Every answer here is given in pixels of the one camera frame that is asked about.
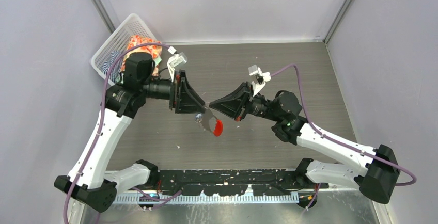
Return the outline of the red handled metal keyring holder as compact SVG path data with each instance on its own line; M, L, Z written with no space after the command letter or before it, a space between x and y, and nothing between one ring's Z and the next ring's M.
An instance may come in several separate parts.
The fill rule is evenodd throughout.
M223 133L224 126L222 120L217 118L208 107L204 107L199 117L199 123L205 131L212 133L215 137L219 137Z

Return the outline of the blue tagged key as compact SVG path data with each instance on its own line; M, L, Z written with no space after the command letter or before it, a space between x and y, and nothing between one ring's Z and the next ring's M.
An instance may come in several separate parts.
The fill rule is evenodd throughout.
M195 115L195 122L200 123L202 120L202 113L198 113Z

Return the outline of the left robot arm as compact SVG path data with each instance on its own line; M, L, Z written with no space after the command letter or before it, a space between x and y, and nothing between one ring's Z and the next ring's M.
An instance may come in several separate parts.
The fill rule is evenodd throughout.
M181 66L187 63L183 53L168 59L170 79L154 76L152 56L135 52L125 61L121 81L105 90L99 118L79 160L67 175L55 180L55 187L99 213L105 212L116 196L135 186L154 189L159 182L155 164L140 159L132 166L105 174L112 154L127 127L148 98L167 100L177 114L203 111L204 101L189 85Z

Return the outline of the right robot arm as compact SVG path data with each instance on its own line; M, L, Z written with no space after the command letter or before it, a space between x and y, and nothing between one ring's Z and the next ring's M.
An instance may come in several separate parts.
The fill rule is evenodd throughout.
M389 203L400 176L393 150L386 145L361 145L316 126L299 115L303 108L293 92L281 90L268 100L260 93L253 95L246 82L209 106L235 121L242 121L248 114L274 121L271 130L279 140L315 150L338 162L302 159L294 175L299 187L308 188L313 183L342 185L358 189L374 202Z

